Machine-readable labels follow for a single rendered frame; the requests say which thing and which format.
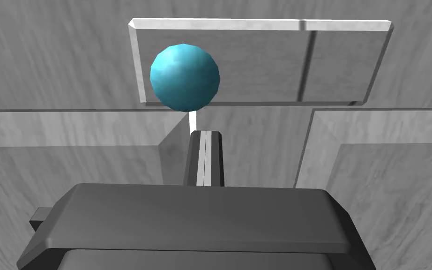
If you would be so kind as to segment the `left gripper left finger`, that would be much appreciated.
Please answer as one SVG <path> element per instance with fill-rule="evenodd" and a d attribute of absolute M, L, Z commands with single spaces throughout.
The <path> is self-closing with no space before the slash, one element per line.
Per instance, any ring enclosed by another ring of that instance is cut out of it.
<path fill-rule="evenodd" d="M 191 133 L 183 177 L 185 186 L 197 186 L 198 169 L 204 170 L 206 136 L 203 131 L 195 130 Z"/>

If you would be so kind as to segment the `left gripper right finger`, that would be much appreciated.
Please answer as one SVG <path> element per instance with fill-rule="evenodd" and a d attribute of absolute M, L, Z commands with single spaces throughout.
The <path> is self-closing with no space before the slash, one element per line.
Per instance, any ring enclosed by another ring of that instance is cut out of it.
<path fill-rule="evenodd" d="M 225 186 L 222 135 L 218 131 L 206 133 L 205 186 Z"/>

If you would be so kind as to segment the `teal round door knob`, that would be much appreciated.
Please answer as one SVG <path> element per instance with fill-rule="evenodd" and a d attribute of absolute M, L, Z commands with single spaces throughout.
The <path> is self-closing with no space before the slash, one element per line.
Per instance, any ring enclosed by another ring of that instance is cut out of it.
<path fill-rule="evenodd" d="M 212 56 L 200 47 L 172 45 L 161 51 L 150 67 L 150 84 L 159 101 L 189 114 L 189 131 L 197 128 L 196 111 L 218 92 L 220 72 Z"/>

